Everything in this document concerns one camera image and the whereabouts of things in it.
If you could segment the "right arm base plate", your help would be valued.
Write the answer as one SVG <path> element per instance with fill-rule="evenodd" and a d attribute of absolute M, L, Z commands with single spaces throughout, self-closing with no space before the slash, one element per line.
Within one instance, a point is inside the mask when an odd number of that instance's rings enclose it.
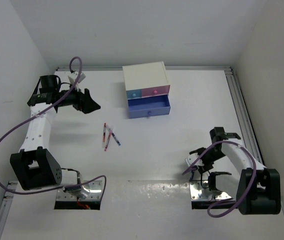
<path fill-rule="evenodd" d="M 189 189 L 193 202 L 233 200 L 226 192 L 210 191 L 207 180 L 192 180 L 189 182 Z"/>

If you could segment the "light blue drawer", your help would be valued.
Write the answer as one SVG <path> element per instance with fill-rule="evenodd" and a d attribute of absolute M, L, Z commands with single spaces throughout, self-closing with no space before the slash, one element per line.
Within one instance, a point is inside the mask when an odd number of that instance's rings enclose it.
<path fill-rule="evenodd" d="M 126 97 L 128 100 L 139 99 L 142 97 L 142 90 L 141 89 L 127 90 Z"/>

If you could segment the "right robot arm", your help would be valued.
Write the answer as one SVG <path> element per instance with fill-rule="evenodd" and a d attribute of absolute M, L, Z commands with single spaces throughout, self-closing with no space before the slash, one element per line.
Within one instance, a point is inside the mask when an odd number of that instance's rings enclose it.
<path fill-rule="evenodd" d="M 274 168 L 267 168 L 240 143 L 236 132 L 225 132 L 223 127 L 214 127 L 209 132 L 211 145 L 189 152 L 185 159 L 184 174 L 201 176 L 208 173 L 205 189 L 213 194 L 226 193 L 228 198 L 215 200 L 208 210 L 226 208 L 220 214 L 208 215 L 221 218 L 238 209 L 242 215 L 278 215 L 281 211 L 281 178 Z M 227 171 L 214 171 L 214 163 L 228 158 L 238 176 Z"/>

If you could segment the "pink drawer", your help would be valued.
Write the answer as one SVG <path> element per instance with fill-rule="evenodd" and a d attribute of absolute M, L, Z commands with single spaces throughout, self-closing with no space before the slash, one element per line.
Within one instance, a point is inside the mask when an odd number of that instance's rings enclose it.
<path fill-rule="evenodd" d="M 147 97 L 168 95 L 169 92 L 170 92 L 170 85 L 143 88 L 141 90 L 141 97 L 147 98 Z"/>

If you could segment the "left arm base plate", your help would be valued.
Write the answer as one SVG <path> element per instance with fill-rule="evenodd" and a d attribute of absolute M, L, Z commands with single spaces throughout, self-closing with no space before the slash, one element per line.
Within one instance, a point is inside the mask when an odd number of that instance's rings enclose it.
<path fill-rule="evenodd" d="M 103 190 L 103 181 L 95 180 L 89 184 L 78 187 L 67 187 L 58 189 L 56 193 L 57 201 L 100 201 Z"/>

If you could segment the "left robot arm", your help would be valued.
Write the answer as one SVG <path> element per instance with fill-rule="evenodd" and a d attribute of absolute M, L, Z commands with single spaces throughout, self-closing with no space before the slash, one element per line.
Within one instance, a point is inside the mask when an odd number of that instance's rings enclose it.
<path fill-rule="evenodd" d="M 10 156 L 12 169 L 25 191 L 58 186 L 62 182 L 62 168 L 49 151 L 51 128 L 58 108 L 73 106 L 84 114 L 101 108 L 92 99 L 87 88 L 74 88 L 65 99 L 54 106 L 67 93 L 61 89 L 61 84 L 57 75 L 41 76 L 27 102 L 32 120 L 19 152 Z"/>

